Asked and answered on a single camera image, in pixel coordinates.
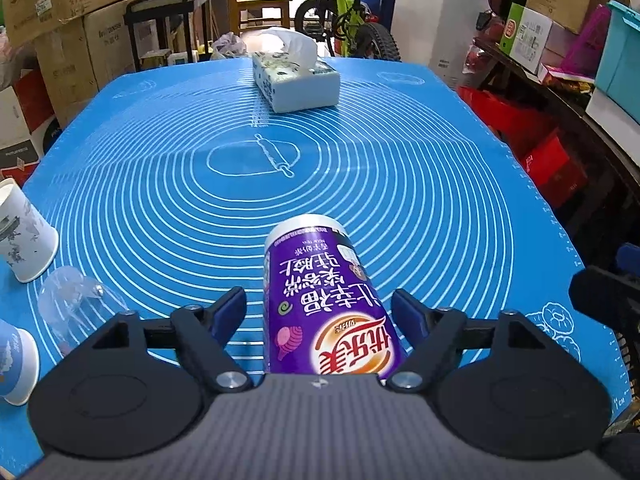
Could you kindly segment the white red cardboard box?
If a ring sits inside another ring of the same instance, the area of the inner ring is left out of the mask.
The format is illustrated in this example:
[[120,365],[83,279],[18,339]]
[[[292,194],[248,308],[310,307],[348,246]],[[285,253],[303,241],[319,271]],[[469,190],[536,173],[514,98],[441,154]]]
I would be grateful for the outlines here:
[[23,186],[44,156],[46,133],[58,128],[40,70],[1,91],[1,179]]

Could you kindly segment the clear plastic cup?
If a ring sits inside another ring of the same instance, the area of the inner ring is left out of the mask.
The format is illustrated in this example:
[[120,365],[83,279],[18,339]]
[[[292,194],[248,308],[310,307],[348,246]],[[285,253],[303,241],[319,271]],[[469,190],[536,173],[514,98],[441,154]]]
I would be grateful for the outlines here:
[[44,280],[37,301],[61,356],[67,356],[114,315],[129,308],[118,292],[72,266]]

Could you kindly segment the green white product box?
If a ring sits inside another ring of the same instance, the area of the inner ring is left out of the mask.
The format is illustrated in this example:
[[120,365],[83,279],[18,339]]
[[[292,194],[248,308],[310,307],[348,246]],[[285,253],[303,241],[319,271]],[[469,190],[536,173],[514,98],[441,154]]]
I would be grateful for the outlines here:
[[506,19],[499,49],[524,70],[536,74],[552,29],[548,16],[513,3]]

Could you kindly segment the lower cardboard box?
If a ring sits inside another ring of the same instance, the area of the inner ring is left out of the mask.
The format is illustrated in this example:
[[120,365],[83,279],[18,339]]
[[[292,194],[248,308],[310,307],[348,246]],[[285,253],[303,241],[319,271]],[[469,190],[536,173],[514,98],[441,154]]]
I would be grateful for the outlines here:
[[134,71],[126,1],[117,1],[36,38],[56,119],[66,127],[112,80]]

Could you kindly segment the white chest freezer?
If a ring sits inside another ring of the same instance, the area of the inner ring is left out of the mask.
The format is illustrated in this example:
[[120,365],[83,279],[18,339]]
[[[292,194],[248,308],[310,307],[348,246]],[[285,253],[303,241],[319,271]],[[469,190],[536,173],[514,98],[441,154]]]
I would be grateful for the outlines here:
[[476,21],[487,10],[488,0],[395,0],[392,35],[401,59],[428,67],[457,88]]

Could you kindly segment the green black bicycle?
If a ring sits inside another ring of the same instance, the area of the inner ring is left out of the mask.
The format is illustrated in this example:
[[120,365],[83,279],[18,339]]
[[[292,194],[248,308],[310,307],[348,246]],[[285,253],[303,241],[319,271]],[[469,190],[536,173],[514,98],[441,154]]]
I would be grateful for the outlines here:
[[363,0],[305,0],[296,10],[294,29],[324,42],[332,56],[401,60],[394,37]]

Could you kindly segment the white tissue box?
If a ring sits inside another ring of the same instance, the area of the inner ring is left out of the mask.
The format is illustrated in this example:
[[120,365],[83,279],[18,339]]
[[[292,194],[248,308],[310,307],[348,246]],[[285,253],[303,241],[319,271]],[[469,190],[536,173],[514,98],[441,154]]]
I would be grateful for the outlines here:
[[254,83],[273,113],[335,106],[340,99],[341,75],[318,57],[310,37],[283,27],[271,27],[256,36],[266,50],[252,58]]

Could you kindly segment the wooden chair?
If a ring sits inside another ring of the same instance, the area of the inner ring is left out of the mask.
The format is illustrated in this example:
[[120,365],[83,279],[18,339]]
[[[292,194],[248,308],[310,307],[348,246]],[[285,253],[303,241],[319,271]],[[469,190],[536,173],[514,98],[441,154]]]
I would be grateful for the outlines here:
[[[242,32],[254,32],[270,27],[291,27],[290,4],[292,0],[227,0],[229,30],[240,36]],[[257,16],[258,11],[278,10],[277,18]]]

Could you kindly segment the red gift bag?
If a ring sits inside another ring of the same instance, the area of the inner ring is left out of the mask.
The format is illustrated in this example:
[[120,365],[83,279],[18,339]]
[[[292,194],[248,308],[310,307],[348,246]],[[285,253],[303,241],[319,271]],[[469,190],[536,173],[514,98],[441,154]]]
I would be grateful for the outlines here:
[[562,145],[562,129],[550,114],[488,90],[461,86],[457,94],[510,148],[553,208],[561,207],[586,184],[582,166]]

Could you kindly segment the black utility cart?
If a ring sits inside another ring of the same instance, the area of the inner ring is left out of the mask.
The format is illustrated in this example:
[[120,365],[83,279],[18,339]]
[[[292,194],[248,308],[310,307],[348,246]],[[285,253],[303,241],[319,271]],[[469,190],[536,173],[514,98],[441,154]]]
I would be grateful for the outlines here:
[[194,63],[193,49],[191,46],[192,32],[190,15],[201,6],[207,6],[202,12],[202,29],[204,41],[204,60],[208,61],[212,56],[208,50],[208,35],[212,30],[210,24],[209,0],[132,0],[127,3],[124,13],[124,23],[128,28],[132,58],[134,59],[134,71],[142,71],[141,60],[137,48],[134,25],[138,23],[154,21],[158,36],[158,45],[161,49],[168,48],[167,20],[174,15],[182,17],[184,39],[186,40],[186,58],[189,63]]

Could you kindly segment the white patterned paper cup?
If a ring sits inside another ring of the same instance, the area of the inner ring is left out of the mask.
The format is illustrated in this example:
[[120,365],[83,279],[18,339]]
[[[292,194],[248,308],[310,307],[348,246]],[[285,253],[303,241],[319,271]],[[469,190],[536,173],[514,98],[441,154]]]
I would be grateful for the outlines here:
[[20,283],[47,270],[60,237],[12,178],[1,181],[1,258]]

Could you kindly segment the purple milk tea cup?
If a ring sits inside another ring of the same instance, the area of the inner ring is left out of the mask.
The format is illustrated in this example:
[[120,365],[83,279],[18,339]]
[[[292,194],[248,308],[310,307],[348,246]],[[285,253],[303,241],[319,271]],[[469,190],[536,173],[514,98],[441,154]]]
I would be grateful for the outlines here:
[[344,226],[301,214],[275,226],[264,255],[265,371],[375,374],[406,358]]

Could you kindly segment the teal plastic storage bin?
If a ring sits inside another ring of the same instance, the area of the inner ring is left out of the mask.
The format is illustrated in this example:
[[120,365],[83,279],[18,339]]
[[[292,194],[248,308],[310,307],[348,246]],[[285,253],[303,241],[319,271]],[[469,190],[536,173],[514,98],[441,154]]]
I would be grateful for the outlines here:
[[596,87],[640,122],[639,13],[615,0],[608,2],[611,21],[596,76]]

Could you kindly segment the blue white paper cup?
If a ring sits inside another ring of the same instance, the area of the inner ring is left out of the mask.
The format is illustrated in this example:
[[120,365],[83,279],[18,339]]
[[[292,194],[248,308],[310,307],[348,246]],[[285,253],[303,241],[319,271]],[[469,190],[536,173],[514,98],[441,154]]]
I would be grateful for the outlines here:
[[0,396],[14,406],[24,405],[38,382],[40,359],[34,337],[0,321]]

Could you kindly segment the blue silicone baking mat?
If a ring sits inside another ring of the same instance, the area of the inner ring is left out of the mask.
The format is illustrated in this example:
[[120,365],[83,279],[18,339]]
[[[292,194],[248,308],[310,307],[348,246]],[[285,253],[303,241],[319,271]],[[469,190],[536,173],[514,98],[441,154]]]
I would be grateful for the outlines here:
[[337,106],[278,115],[249,58],[112,81],[24,184],[60,236],[55,266],[164,322],[234,290],[247,304],[228,355],[250,376],[192,428],[116,462],[43,452],[27,408],[1,409],[1,463],[27,479],[611,479],[590,452],[507,460],[463,442],[427,400],[374,378],[264,371],[268,233],[307,212],[347,231],[383,301],[403,289],[448,318],[548,318],[552,372],[629,402],[617,342],[575,313],[580,260],[533,182],[458,96],[423,66],[338,58]]

